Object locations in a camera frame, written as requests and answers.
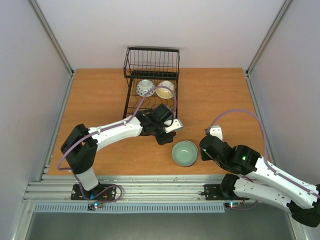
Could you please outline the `blue yellow floral bowl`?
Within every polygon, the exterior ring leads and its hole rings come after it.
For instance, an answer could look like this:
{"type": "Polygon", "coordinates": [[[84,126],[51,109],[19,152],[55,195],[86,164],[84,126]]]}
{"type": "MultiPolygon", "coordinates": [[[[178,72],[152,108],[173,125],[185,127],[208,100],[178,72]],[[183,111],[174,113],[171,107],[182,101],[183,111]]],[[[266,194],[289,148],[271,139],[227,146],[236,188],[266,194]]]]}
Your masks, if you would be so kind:
{"type": "Polygon", "coordinates": [[[173,93],[175,92],[175,85],[168,80],[161,81],[155,92],[157,96],[162,99],[171,99],[174,96],[173,93]]]}

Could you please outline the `red patterned bowl dotted outside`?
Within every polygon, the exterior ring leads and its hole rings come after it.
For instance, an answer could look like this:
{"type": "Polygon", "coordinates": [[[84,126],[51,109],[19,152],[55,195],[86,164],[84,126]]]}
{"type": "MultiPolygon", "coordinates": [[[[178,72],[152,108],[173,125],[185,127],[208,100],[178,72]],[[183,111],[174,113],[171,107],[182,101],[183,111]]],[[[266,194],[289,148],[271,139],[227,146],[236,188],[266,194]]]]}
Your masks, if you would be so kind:
{"type": "Polygon", "coordinates": [[[141,97],[150,97],[155,94],[155,84],[149,79],[142,79],[136,86],[136,93],[141,97]]]}

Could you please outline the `red patterned bowl blue outside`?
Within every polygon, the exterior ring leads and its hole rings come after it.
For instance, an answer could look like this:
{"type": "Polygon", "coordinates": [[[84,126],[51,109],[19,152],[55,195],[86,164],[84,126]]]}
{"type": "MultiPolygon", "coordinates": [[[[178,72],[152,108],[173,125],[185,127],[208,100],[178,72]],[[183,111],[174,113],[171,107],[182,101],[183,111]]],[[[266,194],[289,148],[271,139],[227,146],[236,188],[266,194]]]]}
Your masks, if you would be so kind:
{"type": "Polygon", "coordinates": [[[172,119],[174,119],[174,111],[172,110],[172,108],[168,105],[166,105],[166,107],[168,108],[168,110],[170,111],[170,115],[168,117],[168,121],[171,121],[172,119]]]}

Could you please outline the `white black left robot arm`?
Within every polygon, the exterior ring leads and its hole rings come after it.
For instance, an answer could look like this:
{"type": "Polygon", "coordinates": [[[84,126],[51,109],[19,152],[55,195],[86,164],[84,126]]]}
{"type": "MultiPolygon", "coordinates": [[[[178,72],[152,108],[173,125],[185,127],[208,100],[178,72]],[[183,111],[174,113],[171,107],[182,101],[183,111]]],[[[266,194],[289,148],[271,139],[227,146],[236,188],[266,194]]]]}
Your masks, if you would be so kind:
{"type": "Polygon", "coordinates": [[[155,109],[139,110],[120,121],[103,126],[86,127],[79,124],[73,128],[60,151],[62,159],[68,163],[66,169],[78,181],[82,197],[97,200],[106,191],[93,167],[98,152],[135,137],[153,136],[158,145],[169,144],[182,126],[174,111],[160,104],[155,109]]]}

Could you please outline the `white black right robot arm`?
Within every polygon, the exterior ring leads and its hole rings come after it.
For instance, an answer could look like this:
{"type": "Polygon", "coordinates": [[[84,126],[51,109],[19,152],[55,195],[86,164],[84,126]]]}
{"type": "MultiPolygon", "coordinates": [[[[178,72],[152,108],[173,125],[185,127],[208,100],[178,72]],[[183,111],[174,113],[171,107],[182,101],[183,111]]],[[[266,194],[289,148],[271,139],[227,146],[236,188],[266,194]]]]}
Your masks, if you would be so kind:
{"type": "Polygon", "coordinates": [[[263,202],[290,213],[305,226],[320,224],[319,185],[291,176],[245,145],[231,147],[216,136],[206,135],[199,147],[202,160],[213,160],[227,171],[219,186],[225,200],[263,202]]]}

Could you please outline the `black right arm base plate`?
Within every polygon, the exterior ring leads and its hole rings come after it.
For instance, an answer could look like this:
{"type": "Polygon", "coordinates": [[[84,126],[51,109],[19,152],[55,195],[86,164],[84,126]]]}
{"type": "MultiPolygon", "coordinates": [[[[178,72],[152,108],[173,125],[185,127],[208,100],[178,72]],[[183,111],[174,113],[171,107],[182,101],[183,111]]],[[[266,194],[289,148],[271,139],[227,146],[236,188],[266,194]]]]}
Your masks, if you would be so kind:
{"type": "Polygon", "coordinates": [[[239,197],[234,193],[234,186],[221,186],[220,184],[205,184],[203,191],[200,193],[207,201],[243,201],[249,200],[246,197],[239,197]]]}

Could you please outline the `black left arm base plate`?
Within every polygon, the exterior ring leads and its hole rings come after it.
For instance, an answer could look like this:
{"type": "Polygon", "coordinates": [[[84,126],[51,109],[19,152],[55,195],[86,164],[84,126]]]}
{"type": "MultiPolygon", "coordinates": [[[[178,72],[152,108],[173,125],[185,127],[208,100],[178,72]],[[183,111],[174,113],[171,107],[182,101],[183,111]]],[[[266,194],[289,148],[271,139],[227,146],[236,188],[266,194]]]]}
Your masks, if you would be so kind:
{"type": "Polygon", "coordinates": [[[75,184],[71,190],[70,199],[73,201],[114,201],[116,198],[117,188],[111,184],[98,184],[92,190],[82,189],[79,184],[75,184]]]}

